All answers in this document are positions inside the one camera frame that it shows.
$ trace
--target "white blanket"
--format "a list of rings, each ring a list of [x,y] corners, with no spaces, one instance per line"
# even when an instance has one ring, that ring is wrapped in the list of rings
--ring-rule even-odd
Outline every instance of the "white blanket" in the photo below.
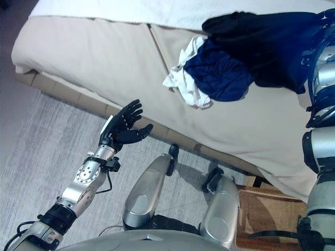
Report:
[[[208,18],[235,11],[319,13],[331,8],[334,0],[40,0],[30,17],[101,18],[201,30]]]

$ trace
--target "carpet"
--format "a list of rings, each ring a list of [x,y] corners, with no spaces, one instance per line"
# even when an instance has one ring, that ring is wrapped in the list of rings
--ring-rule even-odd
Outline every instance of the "carpet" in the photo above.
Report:
[[[74,179],[86,152],[96,150],[105,123],[105,118],[41,93],[35,95],[29,110],[30,116],[19,127],[6,166],[0,171],[1,247],[16,233],[18,224],[36,220],[54,204]],[[60,247],[97,237],[110,225],[122,225],[128,193],[149,164],[169,147],[150,136],[124,145],[116,155],[121,168],[111,174],[113,190],[95,196]],[[201,184],[215,166],[213,160],[181,149],[174,174],[165,179],[156,213],[198,226],[212,198],[202,193]],[[237,184],[244,183],[244,174],[221,164],[219,167]],[[106,233],[118,231],[122,229],[112,228]]]

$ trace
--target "black strap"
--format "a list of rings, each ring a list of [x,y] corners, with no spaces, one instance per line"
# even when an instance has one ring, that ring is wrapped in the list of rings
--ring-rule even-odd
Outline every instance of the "black strap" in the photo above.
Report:
[[[303,247],[312,247],[312,249],[306,249],[302,247],[304,250],[323,250],[325,245],[335,246],[335,239],[323,238],[322,235],[317,231],[306,231],[305,233],[293,233],[288,231],[269,230],[249,234],[248,238],[271,237],[271,236],[298,239],[300,245],[303,245]]]
[[[257,232],[254,234],[249,234],[248,238],[271,237],[271,236],[280,236],[294,239],[298,239],[300,237],[298,233],[279,231],[279,230],[268,230],[268,231]]]

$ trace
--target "floor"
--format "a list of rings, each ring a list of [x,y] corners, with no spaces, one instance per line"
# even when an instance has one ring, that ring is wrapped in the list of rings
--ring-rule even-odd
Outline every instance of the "floor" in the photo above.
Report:
[[[39,91],[14,79],[15,67],[10,55],[17,35],[37,0],[13,0],[0,10],[0,166],[3,168],[13,147],[21,122],[29,116],[29,107]]]

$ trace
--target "mattress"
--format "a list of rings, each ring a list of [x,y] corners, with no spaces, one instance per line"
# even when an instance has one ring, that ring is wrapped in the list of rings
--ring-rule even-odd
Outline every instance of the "mattress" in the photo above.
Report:
[[[301,147],[309,113],[294,92],[252,84],[245,99],[202,110],[162,86],[194,34],[98,18],[31,17],[12,60],[18,73],[35,69],[120,107],[139,98],[148,119],[256,165],[279,190],[307,201],[316,181]]]

